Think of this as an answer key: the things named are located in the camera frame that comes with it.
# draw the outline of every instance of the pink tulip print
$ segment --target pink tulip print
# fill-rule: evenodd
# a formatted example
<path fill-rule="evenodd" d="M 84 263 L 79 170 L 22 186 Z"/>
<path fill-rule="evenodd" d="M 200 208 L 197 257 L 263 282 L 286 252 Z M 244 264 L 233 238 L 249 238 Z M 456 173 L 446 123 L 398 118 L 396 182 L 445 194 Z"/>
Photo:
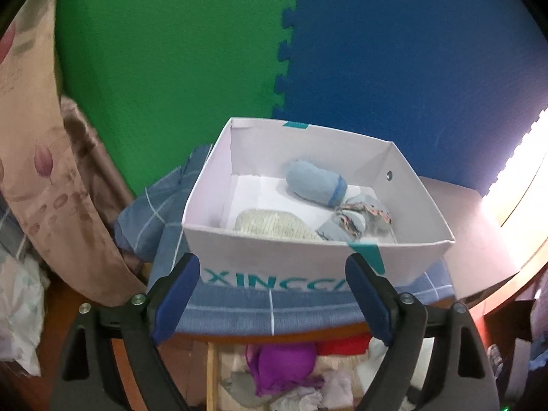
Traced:
<path fill-rule="evenodd" d="M 35 146 L 35 169 L 41 177 L 49 179 L 51 185 L 51 172 L 53 171 L 53 156 L 48 147 L 43 145 Z"/>
<path fill-rule="evenodd" d="M 15 21 L 9 25 L 4 36 L 0 39 L 0 64 L 4 61 L 8 55 L 9 50 L 12 48 L 13 39 L 15 38 Z"/>

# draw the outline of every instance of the wooden floor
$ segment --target wooden floor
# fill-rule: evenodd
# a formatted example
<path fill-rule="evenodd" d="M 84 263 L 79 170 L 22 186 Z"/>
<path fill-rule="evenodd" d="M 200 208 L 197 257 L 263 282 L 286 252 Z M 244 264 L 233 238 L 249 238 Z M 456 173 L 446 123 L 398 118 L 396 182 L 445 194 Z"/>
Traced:
<path fill-rule="evenodd" d="M 46 321 L 42 340 L 38 347 L 38 359 L 42 369 L 41 377 L 16 375 L 17 369 L 2 368 L 8 372 L 12 383 L 20 392 L 32 411 L 47 411 L 57 363 L 72 320 L 78 313 L 78 306 L 86 298 L 72 290 L 63 281 L 54 278 L 46 297 Z M 113 341 L 116 360 L 130 405 L 134 411 L 146 411 L 139 390 L 131 374 L 123 343 Z M 188 404 L 197 405 L 206 399 L 207 346 L 174 336 L 160 347 L 160 354 L 179 391 Z"/>

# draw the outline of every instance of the metal bolt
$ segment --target metal bolt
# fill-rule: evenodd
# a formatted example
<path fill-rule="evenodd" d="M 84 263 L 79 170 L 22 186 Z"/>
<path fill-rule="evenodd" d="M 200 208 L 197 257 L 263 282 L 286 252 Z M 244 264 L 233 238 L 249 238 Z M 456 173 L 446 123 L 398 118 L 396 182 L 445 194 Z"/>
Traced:
<path fill-rule="evenodd" d="M 466 306 L 462 303 L 453 304 L 453 309 L 456 310 L 458 313 L 466 313 L 466 311 L 468 310 Z"/>
<path fill-rule="evenodd" d="M 413 304 L 415 302 L 415 298 L 413 298 L 413 295 L 411 294 L 401 294 L 399 296 L 399 299 L 403 304 Z"/>
<path fill-rule="evenodd" d="M 84 303 L 81 304 L 78 308 L 79 313 L 88 313 L 91 310 L 91 304 L 90 303 Z"/>
<path fill-rule="evenodd" d="M 146 296 L 143 294 L 137 294 L 132 298 L 132 304 L 135 306 L 139 306 L 140 304 L 143 304 L 146 300 Z"/>

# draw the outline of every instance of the blue sock cuff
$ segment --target blue sock cuff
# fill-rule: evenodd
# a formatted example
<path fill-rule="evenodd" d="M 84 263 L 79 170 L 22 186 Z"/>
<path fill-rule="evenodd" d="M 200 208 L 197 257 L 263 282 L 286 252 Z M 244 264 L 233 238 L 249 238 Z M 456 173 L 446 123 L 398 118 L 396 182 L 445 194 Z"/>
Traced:
<path fill-rule="evenodd" d="M 346 181 L 343 179 L 342 176 L 339 176 L 337 186 L 335 188 L 335 191 L 333 192 L 333 195 L 331 196 L 331 199 L 327 203 L 327 207 L 337 207 L 338 205 L 340 205 L 340 203 L 343 201 L 347 187 L 348 185 L 346 184 Z"/>

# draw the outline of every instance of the green foam mat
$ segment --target green foam mat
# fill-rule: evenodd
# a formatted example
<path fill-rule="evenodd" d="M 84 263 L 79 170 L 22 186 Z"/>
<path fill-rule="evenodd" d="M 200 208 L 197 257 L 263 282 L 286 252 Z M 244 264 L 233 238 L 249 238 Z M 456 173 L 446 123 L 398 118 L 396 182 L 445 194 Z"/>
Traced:
<path fill-rule="evenodd" d="M 291 0 L 58 0 L 65 91 L 141 192 L 231 116 L 270 117 Z"/>

